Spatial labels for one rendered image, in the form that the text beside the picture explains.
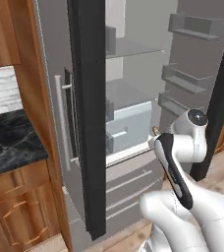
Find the white fridge crisper drawer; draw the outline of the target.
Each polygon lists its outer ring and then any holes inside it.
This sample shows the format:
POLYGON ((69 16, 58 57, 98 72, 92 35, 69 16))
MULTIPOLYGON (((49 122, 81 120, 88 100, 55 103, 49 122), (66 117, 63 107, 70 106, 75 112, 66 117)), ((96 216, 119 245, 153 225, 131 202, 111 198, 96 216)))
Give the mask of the white fridge crisper drawer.
POLYGON ((139 145, 148 138, 152 105, 150 101, 116 110, 106 123, 106 154, 139 145))

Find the glass fridge shelf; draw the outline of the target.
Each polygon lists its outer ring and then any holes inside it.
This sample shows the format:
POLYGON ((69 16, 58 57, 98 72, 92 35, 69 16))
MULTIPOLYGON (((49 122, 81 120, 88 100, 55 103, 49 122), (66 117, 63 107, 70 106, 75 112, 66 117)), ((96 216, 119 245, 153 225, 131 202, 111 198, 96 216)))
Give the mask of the glass fridge shelf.
POLYGON ((147 46, 135 41, 127 40, 123 37, 119 37, 115 42, 115 51, 113 53, 107 52, 106 58, 110 59, 117 57, 126 57, 158 51, 162 51, 162 48, 147 46))
POLYGON ((106 109, 108 111, 151 100, 153 100, 153 97, 131 86, 123 79, 106 83, 106 109))

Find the grey door shelf bin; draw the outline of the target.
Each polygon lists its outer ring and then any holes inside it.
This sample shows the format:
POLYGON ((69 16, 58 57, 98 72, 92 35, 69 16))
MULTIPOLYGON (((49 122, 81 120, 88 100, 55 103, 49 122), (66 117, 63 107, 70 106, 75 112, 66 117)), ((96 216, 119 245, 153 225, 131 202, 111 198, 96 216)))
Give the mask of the grey door shelf bin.
POLYGON ((171 14, 168 31, 203 40, 218 40, 224 32, 224 19, 171 14))
POLYGON ((213 77, 197 78, 175 68, 174 64, 164 65, 162 80, 168 82, 188 93, 200 94, 209 90, 213 77))
POLYGON ((158 96, 158 105, 172 114, 179 116, 185 111, 189 110, 188 107, 179 103, 174 98, 170 97, 167 93, 160 93, 158 96))

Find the grey fridge body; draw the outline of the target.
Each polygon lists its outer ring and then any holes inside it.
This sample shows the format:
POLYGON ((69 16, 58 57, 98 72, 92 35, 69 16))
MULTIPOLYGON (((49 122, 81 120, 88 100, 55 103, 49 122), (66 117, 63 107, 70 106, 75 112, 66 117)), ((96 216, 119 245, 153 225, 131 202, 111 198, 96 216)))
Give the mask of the grey fridge body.
MULTIPOLYGON (((165 91, 163 66, 169 63, 173 35, 168 32, 170 15, 175 13, 178 0, 106 0, 106 53, 115 51, 119 37, 162 51, 126 57, 106 58, 106 83, 123 79, 153 97, 148 138, 145 142, 115 154, 106 154, 106 184, 108 169, 130 158, 152 151, 152 127, 160 124, 161 107, 158 96, 165 91)), ((114 112, 106 109, 106 123, 114 112)))

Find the grey fridge door with shelves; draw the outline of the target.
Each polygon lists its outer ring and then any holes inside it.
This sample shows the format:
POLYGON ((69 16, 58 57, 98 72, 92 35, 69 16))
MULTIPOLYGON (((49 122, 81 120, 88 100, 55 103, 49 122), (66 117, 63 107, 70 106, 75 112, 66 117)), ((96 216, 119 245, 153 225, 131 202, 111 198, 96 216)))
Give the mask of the grey fridge door with shelves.
MULTIPOLYGON (((224 0, 178 0, 174 14, 224 19, 224 0)), ((168 82, 165 91, 170 97, 189 109, 197 108, 206 114, 207 154, 200 163, 187 162, 183 165, 192 178, 203 179, 213 158, 224 124, 224 32, 218 40, 203 40, 171 32, 173 35, 170 60, 166 65, 197 78, 212 76, 213 83, 208 91, 200 94, 188 93, 168 82)), ((165 130, 178 116, 161 107, 159 127, 165 130)))

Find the wooden base cupboard door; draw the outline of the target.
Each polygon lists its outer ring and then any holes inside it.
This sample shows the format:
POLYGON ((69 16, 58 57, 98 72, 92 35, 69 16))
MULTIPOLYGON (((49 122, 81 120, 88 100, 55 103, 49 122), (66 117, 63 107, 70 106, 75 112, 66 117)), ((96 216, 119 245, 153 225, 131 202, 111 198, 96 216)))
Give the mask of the wooden base cupboard door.
POLYGON ((0 203, 0 252, 25 252, 59 232, 49 183, 0 203))

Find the grey freezer drawer front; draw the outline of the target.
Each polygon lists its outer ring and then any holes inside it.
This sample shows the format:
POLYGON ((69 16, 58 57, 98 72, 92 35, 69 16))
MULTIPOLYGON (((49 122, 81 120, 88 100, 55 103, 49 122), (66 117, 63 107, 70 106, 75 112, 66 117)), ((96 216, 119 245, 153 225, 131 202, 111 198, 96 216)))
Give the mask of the grey freezer drawer front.
POLYGON ((162 186, 164 171, 154 151, 130 158, 108 169, 106 228, 114 234, 141 219, 139 199, 162 186))

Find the tall wooden side panel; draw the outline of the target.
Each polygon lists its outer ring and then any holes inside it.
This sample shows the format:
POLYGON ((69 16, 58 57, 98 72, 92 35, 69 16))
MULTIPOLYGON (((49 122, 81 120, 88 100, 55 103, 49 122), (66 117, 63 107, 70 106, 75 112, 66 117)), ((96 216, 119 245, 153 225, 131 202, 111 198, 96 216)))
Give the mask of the tall wooden side panel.
POLYGON ((52 185, 60 232, 69 252, 73 252, 62 191, 62 177, 42 63, 35 0, 8 0, 20 64, 15 73, 25 113, 48 153, 48 173, 52 185))

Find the wooden drawer front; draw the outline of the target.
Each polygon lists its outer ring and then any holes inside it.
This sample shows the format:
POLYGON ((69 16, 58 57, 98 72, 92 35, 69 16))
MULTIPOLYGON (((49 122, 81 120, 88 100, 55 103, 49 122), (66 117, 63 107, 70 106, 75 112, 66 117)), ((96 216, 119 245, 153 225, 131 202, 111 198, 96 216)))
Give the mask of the wooden drawer front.
POLYGON ((0 202, 21 195, 48 181, 46 159, 0 174, 0 202))

